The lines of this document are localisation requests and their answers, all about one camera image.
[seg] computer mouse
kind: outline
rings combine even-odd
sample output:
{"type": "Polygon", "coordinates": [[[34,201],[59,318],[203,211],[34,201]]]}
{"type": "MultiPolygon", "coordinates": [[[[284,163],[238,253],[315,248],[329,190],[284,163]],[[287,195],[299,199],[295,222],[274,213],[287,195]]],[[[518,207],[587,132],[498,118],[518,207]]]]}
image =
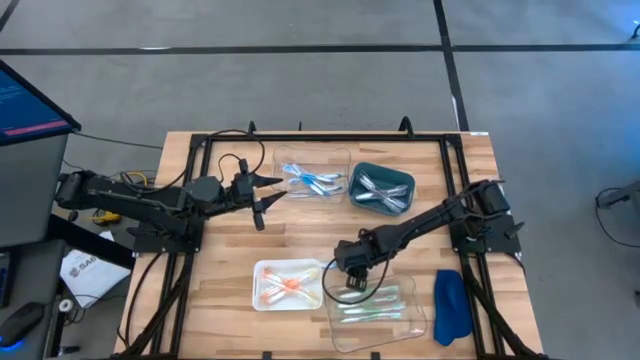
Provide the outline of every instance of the computer mouse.
{"type": "Polygon", "coordinates": [[[22,340],[44,316],[44,305],[30,302],[14,312],[0,325],[0,347],[7,348],[22,340]]]}

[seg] light blue utensil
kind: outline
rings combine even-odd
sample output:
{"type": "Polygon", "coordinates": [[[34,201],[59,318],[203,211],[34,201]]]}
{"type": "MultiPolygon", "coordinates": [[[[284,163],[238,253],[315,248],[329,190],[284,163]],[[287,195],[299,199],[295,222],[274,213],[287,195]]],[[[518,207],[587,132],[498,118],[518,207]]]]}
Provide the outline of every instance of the light blue utensil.
{"type": "Polygon", "coordinates": [[[289,197],[292,198],[310,197],[315,196],[316,194],[321,196],[331,196],[333,195],[332,192],[342,190],[341,186],[329,187],[321,184],[321,182],[330,185],[334,184],[334,180],[342,176],[340,174],[315,175],[305,171],[298,164],[284,164],[282,166],[282,171],[296,176],[295,178],[289,179],[289,184],[295,185],[303,183],[312,190],[312,192],[289,192],[289,197]]]}

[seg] clear utensil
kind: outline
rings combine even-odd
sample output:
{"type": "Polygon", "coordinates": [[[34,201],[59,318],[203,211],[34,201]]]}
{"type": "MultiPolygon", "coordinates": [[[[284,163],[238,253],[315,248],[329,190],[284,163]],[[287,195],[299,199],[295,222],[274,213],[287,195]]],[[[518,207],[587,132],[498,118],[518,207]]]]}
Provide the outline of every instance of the clear utensil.
{"type": "Polygon", "coordinates": [[[393,305],[382,307],[382,308],[364,306],[356,309],[346,309],[346,310],[343,310],[342,312],[346,315],[376,314],[376,313],[388,312],[388,311],[400,311],[400,310],[404,310],[406,307],[407,305],[404,302],[399,302],[397,304],[393,304],[393,305]]]}
{"type": "Polygon", "coordinates": [[[367,301],[365,301],[362,304],[338,304],[338,309],[348,309],[348,308],[353,308],[353,307],[358,307],[361,305],[365,305],[367,303],[374,303],[374,304],[378,304],[378,303],[384,303],[384,302],[391,302],[391,301],[396,301],[398,300],[398,295],[387,295],[381,298],[373,298],[373,299],[369,299],[367,301]]]}
{"type": "MultiPolygon", "coordinates": [[[[378,289],[378,291],[376,292],[377,294],[384,294],[384,293],[398,293],[400,291],[400,287],[398,285],[389,285],[389,286],[382,286],[378,289]]],[[[366,292],[361,293],[358,291],[352,291],[352,292],[348,292],[346,294],[342,294],[340,295],[340,299],[352,299],[355,297],[360,297],[366,295],[366,292]]]]}
{"type": "Polygon", "coordinates": [[[400,213],[407,207],[407,204],[404,201],[388,197],[384,193],[382,193],[366,172],[360,172],[360,174],[358,175],[358,181],[360,182],[360,184],[362,184],[362,186],[367,188],[367,190],[374,193],[376,196],[379,196],[382,203],[385,204],[394,213],[400,213]]]}
{"type": "MultiPolygon", "coordinates": [[[[404,196],[407,194],[407,189],[409,188],[408,185],[398,185],[392,189],[389,190],[380,190],[380,192],[386,196],[389,197],[399,197],[399,196],[404,196]]],[[[362,193],[356,196],[356,200],[358,201],[363,201],[363,200],[380,200],[381,198],[372,193],[372,192],[366,192],[366,193],[362,193]]]]}
{"type": "Polygon", "coordinates": [[[400,320],[402,319],[402,313],[378,313],[363,316],[348,317],[340,320],[341,323],[354,323],[354,322],[367,322],[374,320],[400,320]]]}

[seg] white plastic tray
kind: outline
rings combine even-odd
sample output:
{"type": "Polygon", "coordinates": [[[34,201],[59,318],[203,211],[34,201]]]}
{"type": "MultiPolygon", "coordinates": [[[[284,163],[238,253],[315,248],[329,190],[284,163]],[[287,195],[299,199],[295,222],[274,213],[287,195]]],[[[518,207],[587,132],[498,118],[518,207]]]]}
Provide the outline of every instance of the white plastic tray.
{"type": "Polygon", "coordinates": [[[286,311],[286,310],[313,310],[322,306],[322,268],[320,262],[316,259],[294,259],[294,260],[261,260],[253,267],[253,308],[258,311],[286,311]],[[305,288],[313,291],[318,295],[317,306],[311,306],[307,301],[295,294],[287,294],[280,301],[273,305],[265,305],[260,301],[260,294],[267,287],[272,286],[271,283],[262,280],[262,269],[271,267],[274,272],[284,277],[296,277],[306,269],[317,267],[318,275],[307,282],[305,288]]]}

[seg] white paper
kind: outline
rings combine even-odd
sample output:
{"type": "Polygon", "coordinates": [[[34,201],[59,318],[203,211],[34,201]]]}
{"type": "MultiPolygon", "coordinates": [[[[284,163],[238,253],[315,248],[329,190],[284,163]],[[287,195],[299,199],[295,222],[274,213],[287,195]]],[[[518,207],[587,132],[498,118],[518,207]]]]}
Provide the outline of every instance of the white paper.
{"type": "MultiPolygon", "coordinates": [[[[107,240],[113,240],[111,231],[100,234],[107,240]]],[[[130,270],[98,259],[78,250],[71,250],[62,260],[60,277],[73,295],[93,295],[102,297],[117,283],[129,276],[130,270]]],[[[89,296],[77,296],[78,304],[89,308],[97,300],[89,296]]]]}

